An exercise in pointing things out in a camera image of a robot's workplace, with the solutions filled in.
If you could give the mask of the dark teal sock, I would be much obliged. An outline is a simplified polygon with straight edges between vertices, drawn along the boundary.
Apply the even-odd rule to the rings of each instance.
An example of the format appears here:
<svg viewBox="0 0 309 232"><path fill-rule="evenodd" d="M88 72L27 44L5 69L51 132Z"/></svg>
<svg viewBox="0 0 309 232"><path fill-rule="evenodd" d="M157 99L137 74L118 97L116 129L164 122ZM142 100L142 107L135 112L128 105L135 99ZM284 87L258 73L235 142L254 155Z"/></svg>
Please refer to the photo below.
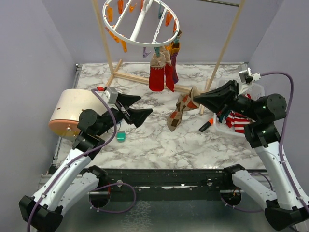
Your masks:
<svg viewBox="0 0 309 232"><path fill-rule="evenodd" d="M229 114L231 113L230 110L227 110L227 111L224 111L224 112L219 112L216 116L217 116L217 119L220 123L223 123L227 117L229 116Z"/></svg>

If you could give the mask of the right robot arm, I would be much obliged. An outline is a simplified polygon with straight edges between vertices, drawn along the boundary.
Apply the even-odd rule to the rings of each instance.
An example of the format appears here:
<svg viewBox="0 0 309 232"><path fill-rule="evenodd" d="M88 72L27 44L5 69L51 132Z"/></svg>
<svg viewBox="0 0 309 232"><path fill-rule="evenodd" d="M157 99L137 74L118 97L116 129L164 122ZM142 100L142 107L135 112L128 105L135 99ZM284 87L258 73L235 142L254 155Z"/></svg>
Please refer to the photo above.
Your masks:
<svg viewBox="0 0 309 232"><path fill-rule="evenodd" d="M281 231L309 218L309 197L298 183L280 144L274 121L286 118L286 100L271 94L253 100L239 93L235 80L194 97L194 101L213 113L231 110L253 120L244 127L245 138L266 168L274 191L251 177L241 165L224 169L222 184L227 189L235 186L245 191L263 209L271 227Z"/></svg>

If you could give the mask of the wooden hanger rack frame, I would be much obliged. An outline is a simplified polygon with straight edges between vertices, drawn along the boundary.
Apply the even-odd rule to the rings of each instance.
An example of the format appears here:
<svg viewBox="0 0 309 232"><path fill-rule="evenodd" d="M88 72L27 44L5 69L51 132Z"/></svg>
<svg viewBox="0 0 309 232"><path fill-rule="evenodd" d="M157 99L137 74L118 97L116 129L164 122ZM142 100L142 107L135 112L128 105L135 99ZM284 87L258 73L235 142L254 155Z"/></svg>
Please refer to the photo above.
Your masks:
<svg viewBox="0 0 309 232"><path fill-rule="evenodd" d="M112 24L112 7L110 6L111 1L105 1L103 7L100 7L96 0L92 1L92 6L100 30L101 38L103 41L105 54L107 57L109 69L111 72L111 77L109 78L106 86L110 86L114 78L122 78L133 82L138 82L146 84L149 86L152 91L162 91L164 88L168 88L172 91L178 92L188 92L189 89L183 86L177 85L176 80L176 60L179 53L179 39L181 37L180 23L173 12L173 10L166 5L163 1L158 0L157 4L159 5L159 14L158 14L158 25L154 33L154 37L151 43L142 43L137 41L137 36L140 32L142 23L145 19L145 16L149 9L151 8L153 1L143 0L141 1L141 9L139 17L136 21L135 27L131 36L128 38L117 32L118 27L121 25L126 13L133 10L135 7L131 4L131 1L128 1L126 4L123 4L121 0L117 2L119 17L115 25ZM173 33L172 37L166 39L164 42L158 43L156 41L163 21L170 22L173 19ZM113 39L122 45L124 52L127 51L127 44L134 46L140 46L143 49L153 48L155 50L155 58L151 60L150 67L150 77L144 78L136 75L130 75L127 73L118 72L119 67L122 64L122 61L119 61L117 66L113 66L112 57L109 50L107 36L105 32L109 32L112 35Z"/></svg>

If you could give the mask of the beige argyle sock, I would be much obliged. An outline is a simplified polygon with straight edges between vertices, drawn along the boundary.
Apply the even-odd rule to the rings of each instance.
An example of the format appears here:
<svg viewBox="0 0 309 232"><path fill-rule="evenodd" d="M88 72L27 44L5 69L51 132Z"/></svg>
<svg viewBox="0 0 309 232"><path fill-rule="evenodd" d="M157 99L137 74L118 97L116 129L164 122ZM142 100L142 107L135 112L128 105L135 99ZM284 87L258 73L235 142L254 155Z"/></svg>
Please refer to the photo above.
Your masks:
<svg viewBox="0 0 309 232"><path fill-rule="evenodd" d="M176 103L176 109L167 118L167 126L170 131L174 131L182 121L183 113L198 109L200 104L194 101L194 97L200 96L200 91L196 86L184 94L181 93Z"/></svg>

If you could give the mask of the white round clip hanger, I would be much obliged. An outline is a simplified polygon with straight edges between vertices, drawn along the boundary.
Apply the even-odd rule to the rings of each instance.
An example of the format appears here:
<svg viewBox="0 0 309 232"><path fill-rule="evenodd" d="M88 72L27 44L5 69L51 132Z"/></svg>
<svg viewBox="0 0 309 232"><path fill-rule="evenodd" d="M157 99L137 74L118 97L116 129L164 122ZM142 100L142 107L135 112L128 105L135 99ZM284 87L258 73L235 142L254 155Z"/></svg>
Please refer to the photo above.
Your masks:
<svg viewBox="0 0 309 232"><path fill-rule="evenodd" d="M102 7L102 20L105 29L113 36L114 40L121 43L124 52L126 44L145 48L157 48L179 40L181 36L180 23L173 10L161 0L143 0L140 10L137 10L136 0L107 0ZM134 13L137 18L131 21L133 31L122 33L119 28L130 21L129 13ZM158 40L161 27L172 27L172 35L165 40Z"/></svg>

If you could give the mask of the teal clothespin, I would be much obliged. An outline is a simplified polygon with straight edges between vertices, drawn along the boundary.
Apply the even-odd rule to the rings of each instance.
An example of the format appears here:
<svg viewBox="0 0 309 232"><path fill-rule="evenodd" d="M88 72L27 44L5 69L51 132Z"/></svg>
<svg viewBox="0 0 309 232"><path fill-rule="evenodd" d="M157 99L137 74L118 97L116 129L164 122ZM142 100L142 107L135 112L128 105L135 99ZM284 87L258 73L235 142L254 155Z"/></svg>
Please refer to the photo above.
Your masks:
<svg viewBox="0 0 309 232"><path fill-rule="evenodd" d="M155 47L154 50L156 53L156 57L159 58L160 57L160 46Z"/></svg>

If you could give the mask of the teal green small box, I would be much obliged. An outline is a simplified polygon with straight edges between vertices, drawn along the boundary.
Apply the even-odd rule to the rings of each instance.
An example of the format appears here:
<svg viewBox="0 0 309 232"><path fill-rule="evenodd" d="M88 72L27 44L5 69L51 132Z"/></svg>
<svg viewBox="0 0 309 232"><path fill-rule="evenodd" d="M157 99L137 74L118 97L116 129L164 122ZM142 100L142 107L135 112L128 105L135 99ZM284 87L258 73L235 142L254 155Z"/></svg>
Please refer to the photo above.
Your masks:
<svg viewBox="0 0 309 232"><path fill-rule="evenodd" d="M126 133L124 131L118 131L116 139L119 143L123 143L126 140Z"/></svg>

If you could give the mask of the red beige reindeer sock back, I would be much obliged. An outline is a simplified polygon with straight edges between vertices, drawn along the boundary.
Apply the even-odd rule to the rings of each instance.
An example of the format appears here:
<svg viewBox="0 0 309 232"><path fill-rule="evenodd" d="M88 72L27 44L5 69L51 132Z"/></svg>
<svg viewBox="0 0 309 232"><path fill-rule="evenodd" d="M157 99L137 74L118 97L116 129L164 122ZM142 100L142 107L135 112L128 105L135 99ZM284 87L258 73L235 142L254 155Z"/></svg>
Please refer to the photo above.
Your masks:
<svg viewBox="0 0 309 232"><path fill-rule="evenodd" d="M172 79L173 67L171 63L170 53L165 47L160 47L160 52L165 56L165 77L167 88L174 92L174 82Z"/></svg>

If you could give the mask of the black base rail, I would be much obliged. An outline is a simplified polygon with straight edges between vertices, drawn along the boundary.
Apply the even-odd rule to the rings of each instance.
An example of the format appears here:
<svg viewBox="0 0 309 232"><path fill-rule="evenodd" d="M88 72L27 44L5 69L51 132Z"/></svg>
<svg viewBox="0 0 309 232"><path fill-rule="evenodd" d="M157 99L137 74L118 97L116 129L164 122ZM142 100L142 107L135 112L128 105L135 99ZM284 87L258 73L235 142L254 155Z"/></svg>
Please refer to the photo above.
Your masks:
<svg viewBox="0 0 309 232"><path fill-rule="evenodd" d="M236 186L225 169L101 169L91 166L81 174L92 173L99 180L90 199L96 202L137 201L219 201L221 194ZM106 184L113 187L100 190Z"/></svg>

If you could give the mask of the red beige reindeer sock front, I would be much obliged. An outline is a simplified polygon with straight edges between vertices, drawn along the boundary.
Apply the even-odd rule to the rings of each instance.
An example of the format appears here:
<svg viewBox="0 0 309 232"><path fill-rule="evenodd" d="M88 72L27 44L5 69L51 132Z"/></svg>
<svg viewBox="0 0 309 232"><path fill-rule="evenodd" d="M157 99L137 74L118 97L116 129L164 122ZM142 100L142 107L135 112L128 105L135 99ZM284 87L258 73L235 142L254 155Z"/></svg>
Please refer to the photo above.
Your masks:
<svg viewBox="0 0 309 232"><path fill-rule="evenodd" d="M150 61L149 89L151 91L162 91L164 89L165 75L165 56L160 52L160 57L157 58L153 54Z"/></svg>

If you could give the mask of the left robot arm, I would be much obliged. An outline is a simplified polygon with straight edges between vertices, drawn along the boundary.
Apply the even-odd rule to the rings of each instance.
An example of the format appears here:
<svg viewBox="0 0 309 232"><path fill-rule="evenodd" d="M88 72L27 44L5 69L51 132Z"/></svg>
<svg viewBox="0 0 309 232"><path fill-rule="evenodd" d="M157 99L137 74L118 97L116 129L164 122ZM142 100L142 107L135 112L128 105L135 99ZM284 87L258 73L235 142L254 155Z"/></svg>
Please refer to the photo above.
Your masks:
<svg viewBox="0 0 309 232"><path fill-rule="evenodd" d="M151 108L131 109L130 106L141 99L140 96L120 94L117 91L99 89L85 91L85 99L75 96L70 105L62 105L55 113L63 110L66 114L78 115L78 129L74 143L66 160L52 177L31 197L24 196L19 207L22 218L27 222L27 231L32 227L41 232L54 232L60 225L67 211L91 190L103 190L107 179L97 166L90 167L75 182L78 174L87 166L100 150L116 136L112 134L104 141L100 136L110 128L117 128L117 123L125 120L127 124L140 127L153 112Z"/></svg>

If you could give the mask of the black orange highlighter marker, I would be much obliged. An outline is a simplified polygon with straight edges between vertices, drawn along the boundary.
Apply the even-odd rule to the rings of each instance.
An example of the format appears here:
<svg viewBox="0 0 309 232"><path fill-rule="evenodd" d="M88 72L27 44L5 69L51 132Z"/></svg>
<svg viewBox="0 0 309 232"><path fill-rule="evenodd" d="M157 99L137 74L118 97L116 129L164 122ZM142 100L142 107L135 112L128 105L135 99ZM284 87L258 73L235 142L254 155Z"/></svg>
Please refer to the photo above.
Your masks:
<svg viewBox="0 0 309 232"><path fill-rule="evenodd" d="M213 118L209 119L202 127L199 128L200 132L204 132L213 124Z"/></svg>

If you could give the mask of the red beige reindeer sock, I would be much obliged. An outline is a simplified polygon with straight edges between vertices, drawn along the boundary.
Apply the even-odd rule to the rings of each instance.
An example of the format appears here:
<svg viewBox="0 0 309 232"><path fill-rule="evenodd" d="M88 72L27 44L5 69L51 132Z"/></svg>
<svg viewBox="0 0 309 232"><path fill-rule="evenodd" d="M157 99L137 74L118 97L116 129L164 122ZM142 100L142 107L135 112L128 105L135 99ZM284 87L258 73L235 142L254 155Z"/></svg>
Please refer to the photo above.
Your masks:
<svg viewBox="0 0 309 232"><path fill-rule="evenodd" d="M160 47L160 52L165 56L165 77L167 88L174 92L174 82L172 79L173 67L171 63L170 53L165 47Z"/></svg>
<svg viewBox="0 0 309 232"><path fill-rule="evenodd" d="M153 54L150 61L149 89L151 91L162 91L164 89L165 75L165 56L160 52L160 57L157 58Z"/></svg>

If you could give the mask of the white plastic basket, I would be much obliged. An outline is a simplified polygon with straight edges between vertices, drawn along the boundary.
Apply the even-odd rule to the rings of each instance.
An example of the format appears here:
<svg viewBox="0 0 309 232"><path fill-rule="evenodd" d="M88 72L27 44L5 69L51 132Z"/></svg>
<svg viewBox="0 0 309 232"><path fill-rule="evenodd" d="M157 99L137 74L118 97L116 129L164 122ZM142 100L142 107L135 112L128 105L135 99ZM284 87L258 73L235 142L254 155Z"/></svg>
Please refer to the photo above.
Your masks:
<svg viewBox="0 0 309 232"><path fill-rule="evenodd" d="M264 88L257 83L253 83L252 86L246 91L246 93L249 93L250 97L253 100L257 100L265 95ZM243 133L235 132L234 127L228 127L225 121L223 121L222 123L219 122L219 119L217 118L217 115L215 113L213 114L213 127L214 130L219 134L245 139L245 135Z"/></svg>

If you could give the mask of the red white striped sock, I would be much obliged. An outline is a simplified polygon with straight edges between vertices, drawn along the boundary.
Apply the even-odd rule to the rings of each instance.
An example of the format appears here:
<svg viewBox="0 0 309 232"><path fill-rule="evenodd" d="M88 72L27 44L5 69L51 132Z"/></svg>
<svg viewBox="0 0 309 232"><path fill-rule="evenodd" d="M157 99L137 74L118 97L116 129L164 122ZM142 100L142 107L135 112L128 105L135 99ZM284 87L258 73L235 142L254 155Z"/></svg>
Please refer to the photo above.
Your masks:
<svg viewBox="0 0 309 232"><path fill-rule="evenodd" d="M231 111L225 118L225 123L229 128L234 128L236 133L244 134L244 127L251 123L251 120L246 116Z"/></svg>

